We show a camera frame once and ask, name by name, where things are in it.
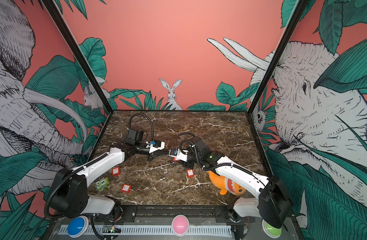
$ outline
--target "red box with white label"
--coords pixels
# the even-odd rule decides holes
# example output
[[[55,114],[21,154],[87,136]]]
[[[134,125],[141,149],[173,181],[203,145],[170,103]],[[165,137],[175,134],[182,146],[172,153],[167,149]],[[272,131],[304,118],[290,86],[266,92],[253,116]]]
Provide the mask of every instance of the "red box with white label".
[[[121,171],[119,170],[119,167],[114,167],[113,168],[113,176],[119,175],[121,173]]]
[[[186,170],[187,177],[194,177],[194,171],[192,169]]]
[[[124,184],[121,191],[123,192],[127,192],[127,193],[130,193],[130,190],[132,189],[132,186],[131,185],[128,185],[128,184]]]

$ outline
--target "marble tabletop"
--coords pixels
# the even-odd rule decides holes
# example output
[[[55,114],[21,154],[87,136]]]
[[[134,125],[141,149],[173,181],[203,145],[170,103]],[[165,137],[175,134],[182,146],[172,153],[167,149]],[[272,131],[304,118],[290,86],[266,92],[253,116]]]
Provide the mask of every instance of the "marble tabletop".
[[[128,120],[135,111],[116,111],[103,132],[94,157],[106,151],[107,146],[127,136]],[[256,145],[244,112],[141,112],[153,120],[154,139],[164,141],[165,149],[179,146],[183,139],[181,132],[192,132],[201,137],[210,150],[218,150],[241,166],[264,175]],[[148,121],[137,116],[132,127],[145,130],[144,139],[150,134]],[[171,157],[160,156],[147,161],[148,156],[135,155],[119,165],[120,175],[113,177],[109,170],[101,177],[108,177],[109,188],[97,192],[94,184],[89,194],[109,195],[120,199],[122,204],[143,205],[222,205],[229,204],[234,195],[220,195],[220,189],[210,181],[207,172],[198,165],[194,167],[195,177],[186,176],[186,168],[173,162]],[[130,193],[121,192],[123,184],[132,186]],[[252,197],[246,192],[244,197]]]

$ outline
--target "pink wall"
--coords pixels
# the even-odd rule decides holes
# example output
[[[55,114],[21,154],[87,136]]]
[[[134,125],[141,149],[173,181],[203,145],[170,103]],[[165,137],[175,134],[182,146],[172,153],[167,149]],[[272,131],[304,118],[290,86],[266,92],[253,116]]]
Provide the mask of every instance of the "pink wall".
[[[182,79],[175,93],[183,109],[199,102],[223,105],[215,96],[221,81],[234,86],[237,94],[249,85],[252,73],[231,64],[207,38],[222,43],[223,37],[230,38],[264,58],[283,32],[278,1],[105,2],[85,1],[86,19],[61,1],[79,44],[89,37],[103,41],[107,83],[102,87],[151,90],[165,104],[167,90],[158,78],[170,86]],[[116,103],[129,109],[118,99]]]

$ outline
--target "white tusk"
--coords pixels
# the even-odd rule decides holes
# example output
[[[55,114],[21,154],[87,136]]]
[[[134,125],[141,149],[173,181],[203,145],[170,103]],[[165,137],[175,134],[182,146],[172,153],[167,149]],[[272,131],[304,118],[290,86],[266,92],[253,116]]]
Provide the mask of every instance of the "white tusk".
[[[69,114],[72,118],[74,118],[79,125],[81,126],[83,132],[84,132],[84,140],[86,140],[87,137],[87,129],[85,127],[84,122],[82,121],[82,118],[70,107],[66,106],[64,103],[61,103],[57,99],[51,98],[49,96],[46,96],[42,93],[38,93],[34,90],[31,90],[29,88],[25,88],[23,98],[29,102],[29,103],[36,103],[36,104],[44,104],[52,108],[59,109],[67,114]]]
[[[239,55],[243,56],[244,59],[259,67],[260,69],[267,70],[269,62],[260,59],[254,55],[251,51],[247,50],[244,46],[228,38],[223,38]]]
[[[232,63],[237,65],[240,68],[243,68],[245,70],[248,70],[250,72],[254,72],[257,69],[257,66],[253,65],[252,63],[238,57],[234,53],[232,53],[230,50],[228,50],[225,46],[220,44],[219,42],[215,41],[214,39],[208,38],[208,42],[213,44],[216,48],[218,48],[219,51]]]
[[[10,145],[0,130],[0,156],[10,157],[16,154],[18,154],[18,152]]]

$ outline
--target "white robotic arm segment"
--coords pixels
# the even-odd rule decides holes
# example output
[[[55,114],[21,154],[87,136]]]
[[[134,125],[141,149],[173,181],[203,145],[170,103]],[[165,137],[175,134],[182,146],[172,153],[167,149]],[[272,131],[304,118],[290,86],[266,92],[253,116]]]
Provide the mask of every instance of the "white robotic arm segment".
[[[107,154],[106,157],[104,157],[103,159],[99,160],[98,162],[86,167],[84,170],[81,170],[80,172],[77,173],[78,175],[85,176],[87,186],[92,184],[92,182],[95,179],[97,179],[99,176],[104,174],[106,171],[122,163],[125,160],[125,153],[121,149],[116,148],[116,147],[111,147],[108,152],[103,153],[102,155],[96,157],[95,159],[100,158],[105,154]],[[80,167],[81,166],[75,167],[72,170],[74,171]]]
[[[264,189],[265,185],[269,182],[267,180],[268,179],[267,176],[259,175],[255,172],[247,170],[248,172],[252,173],[252,175],[250,175],[240,169],[237,169],[233,166],[239,166],[239,167],[242,166],[236,164],[235,162],[230,160],[227,156],[221,157],[217,161],[217,165],[222,163],[228,163],[231,164],[232,166],[217,167],[215,169],[216,173],[218,175],[227,177],[228,179],[233,180],[234,182],[237,182],[239,185],[241,185],[241,187],[248,190],[251,194],[254,195],[256,199],[258,199],[260,195],[259,190]]]

